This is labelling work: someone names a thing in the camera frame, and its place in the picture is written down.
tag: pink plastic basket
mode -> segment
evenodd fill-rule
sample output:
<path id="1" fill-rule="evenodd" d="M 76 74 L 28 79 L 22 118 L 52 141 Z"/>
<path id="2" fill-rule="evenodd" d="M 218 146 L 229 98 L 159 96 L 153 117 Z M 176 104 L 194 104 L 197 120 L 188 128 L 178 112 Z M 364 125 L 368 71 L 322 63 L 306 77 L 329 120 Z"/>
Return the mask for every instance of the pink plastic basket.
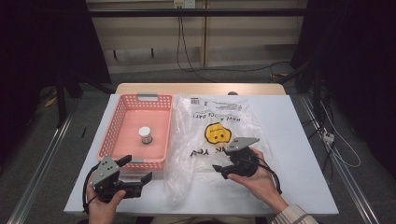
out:
<path id="1" fill-rule="evenodd" d="M 123 94 L 120 96 L 98 153 L 101 160 L 109 155 L 117 160 L 132 155 L 133 163 L 123 169 L 161 170 L 168 148 L 172 114 L 172 95 Z M 138 133 L 149 127 L 152 142 L 144 144 Z"/>

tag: plastic bag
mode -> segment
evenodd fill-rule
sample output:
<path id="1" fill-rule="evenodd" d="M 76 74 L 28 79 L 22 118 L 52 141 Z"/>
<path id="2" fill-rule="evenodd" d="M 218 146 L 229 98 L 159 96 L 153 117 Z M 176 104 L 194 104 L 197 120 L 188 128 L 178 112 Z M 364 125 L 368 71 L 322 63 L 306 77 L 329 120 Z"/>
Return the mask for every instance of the plastic bag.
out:
<path id="1" fill-rule="evenodd" d="M 165 193 L 170 204 L 183 201 L 194 178 L 213 188 L 224 182 L 212 165 L 232 164 L 224 149 L 235 137 L 260 138 L 251 146 L 261 150 L 271 165 L 271 151 L 248 100 L 224 102 L 189 95 L 174 97 L 164 168 Z"/>

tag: hand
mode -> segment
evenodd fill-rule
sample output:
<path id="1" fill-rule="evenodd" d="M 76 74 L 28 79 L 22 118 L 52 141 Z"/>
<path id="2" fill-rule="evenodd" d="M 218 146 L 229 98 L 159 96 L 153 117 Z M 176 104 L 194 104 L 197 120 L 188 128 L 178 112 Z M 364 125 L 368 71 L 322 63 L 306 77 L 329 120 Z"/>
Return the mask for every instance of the hand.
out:
<path id="1" fill-rule="evenodd" d="M 260 159 L 264 160 L 262 152 L 255 148 L 251 149 Z M 259 167 L 256 174 L 251 177 L 236 174 L 229 174 L 227 177 L 236 183 L 247 187 L 256 198 L 268 204 L 275 214 L 279 214 L 288 207 L 288 204 L 277 192 L 271 173 L 261 167 Z"/>
<path id="2" fill-rule="evenodd" d="M 90 204 L 90 224 L 110 224 L 116 215 L 117 205 L 125 196 L 125 190 L 118 191 L 109 203 L 102 203 L 91 186 L 87 186 L 87 200 L 94 198 Z"/>

